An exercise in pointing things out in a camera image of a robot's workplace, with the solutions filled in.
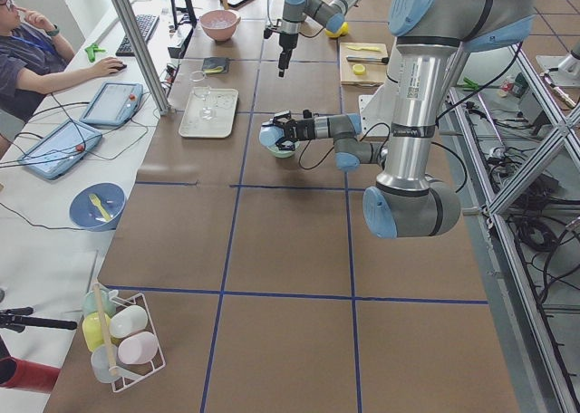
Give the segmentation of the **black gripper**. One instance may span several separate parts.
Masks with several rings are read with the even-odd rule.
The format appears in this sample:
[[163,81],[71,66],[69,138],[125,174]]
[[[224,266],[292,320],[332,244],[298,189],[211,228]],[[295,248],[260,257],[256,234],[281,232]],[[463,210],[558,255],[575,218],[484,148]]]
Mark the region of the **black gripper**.
[[277,65],[278,76],[283,78],[290,63],[290,51],[293,51],[297,46],[297,33],[280,32],[278,42],[282,48]]
[[294,119],[290,110],[276,113],[272,126],[278,130],[275,146],[282,151],[294,151],[298,141],[314,138],[314,115],[309,110],[302,111],[302,119]]

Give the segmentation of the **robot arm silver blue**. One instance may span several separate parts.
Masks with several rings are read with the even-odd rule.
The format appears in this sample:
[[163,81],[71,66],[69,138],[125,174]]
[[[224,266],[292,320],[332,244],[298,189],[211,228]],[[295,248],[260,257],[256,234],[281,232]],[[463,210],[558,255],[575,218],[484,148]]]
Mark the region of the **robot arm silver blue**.
[[459,219],[456,192],[426,171],[436,119],[450,85],[471,53],[523,42],[535,0],[392,0],[388,26],[401,55],[389,138],[360,140],[357,114],[295,120],[277,113],[260,129],[266,147],[291,150],[302,140],[331,139],[336,166],[382,167],[363,194],[363,214],[380,238],[444,234]]
[[337,33],[350,9],[362,0],[333,0],[326,3],[323,0],[284,0],[282,17],[274,23],[268,23],[264,38],[278,34],[281,53],[278,58],[278,76],[283,78],[289,67],[292,53],[297,46],[301,23],[306,17],[331,33]]

